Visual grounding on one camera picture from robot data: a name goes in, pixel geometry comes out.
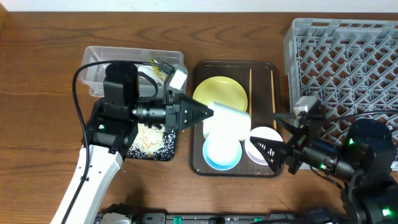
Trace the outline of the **green yellow snack wrapper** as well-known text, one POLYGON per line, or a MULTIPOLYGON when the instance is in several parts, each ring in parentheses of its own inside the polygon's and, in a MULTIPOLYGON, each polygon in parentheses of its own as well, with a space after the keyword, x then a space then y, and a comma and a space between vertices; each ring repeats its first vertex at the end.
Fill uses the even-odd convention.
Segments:
MULTIPOLYGON (((155 63, 158 64, 158 62, 155 59, 150 59, 150 63, 155 63)), ((160 71, 158 66, 153 66, 152 67, 153 70, 155 71, 156 75, 161 79, 161 80, 165 80, 164 74, 160 71)))

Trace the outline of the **white cup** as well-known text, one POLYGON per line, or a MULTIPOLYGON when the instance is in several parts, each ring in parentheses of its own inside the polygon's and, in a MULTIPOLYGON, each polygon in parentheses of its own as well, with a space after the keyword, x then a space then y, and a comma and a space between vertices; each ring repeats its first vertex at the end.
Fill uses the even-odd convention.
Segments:
POLYGON ((213 110, 213 116, 203 121, 203 137, 236 138, 243 141, 251 130, 251 117, 249 113, 223 105, 210 102, 208 108, 213 110))

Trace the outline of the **blue bowl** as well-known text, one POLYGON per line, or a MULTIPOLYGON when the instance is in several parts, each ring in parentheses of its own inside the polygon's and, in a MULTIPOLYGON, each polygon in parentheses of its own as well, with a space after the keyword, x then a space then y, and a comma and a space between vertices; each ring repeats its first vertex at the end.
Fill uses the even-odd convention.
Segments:
POLYGON ((234 168, 241 160, 242 146, 237 139, 206 139, 203 144, 203 158, 213 169, 219 171, 234 168))

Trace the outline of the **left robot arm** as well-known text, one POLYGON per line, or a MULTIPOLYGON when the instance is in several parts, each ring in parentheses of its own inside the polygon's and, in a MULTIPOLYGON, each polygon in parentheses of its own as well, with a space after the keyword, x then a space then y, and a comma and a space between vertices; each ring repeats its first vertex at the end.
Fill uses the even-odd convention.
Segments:
POLYGON ((185 130, 213 116, 214 112, 193 98, 177 93, 173 100, 154 101, 157 94, 141 96, 139 77, 156 86, 153 78, 138 71, 140 61, 105 60, 104 96, 97 100, 88 121, 76 93, 79 74, 100 65, 92 62, 74 74, 72 96, 82 128, 82 146, 75 172, 52 223, 93 223, 104 195, 136 136, 138 125, 163 125, 165 132, 185 130))

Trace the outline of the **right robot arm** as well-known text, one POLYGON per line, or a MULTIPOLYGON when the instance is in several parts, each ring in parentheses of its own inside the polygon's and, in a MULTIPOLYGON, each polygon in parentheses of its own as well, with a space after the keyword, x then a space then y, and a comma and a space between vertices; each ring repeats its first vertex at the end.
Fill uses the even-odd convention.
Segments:
POLYGON ((260 137, 249 141, 272 171, 283 166, 296 174, 302 164, 340 189, 345 215, 315 208, 301 223, 397 223, 397 181, 391 165, 397 155, 392 133, 382 122, 359 119, 349 128, 346 141, 334 145, 320 137, 321 124, 309 121, 301 128, 285 123, 292 133, 288 142, 260 137))

